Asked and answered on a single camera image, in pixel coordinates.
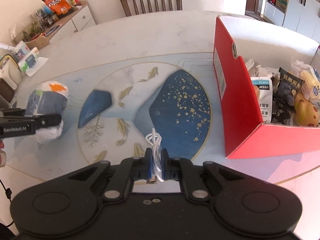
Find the person hand red nails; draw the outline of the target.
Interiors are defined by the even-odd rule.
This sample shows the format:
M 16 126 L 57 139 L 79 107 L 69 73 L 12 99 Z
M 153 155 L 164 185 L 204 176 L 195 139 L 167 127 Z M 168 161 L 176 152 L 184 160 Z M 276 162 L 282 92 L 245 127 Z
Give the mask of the person hand red nails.
M 4 151 L 4 142 L 0 141 L 0 167 L 4 167 L 7 162 L 7 154 Z

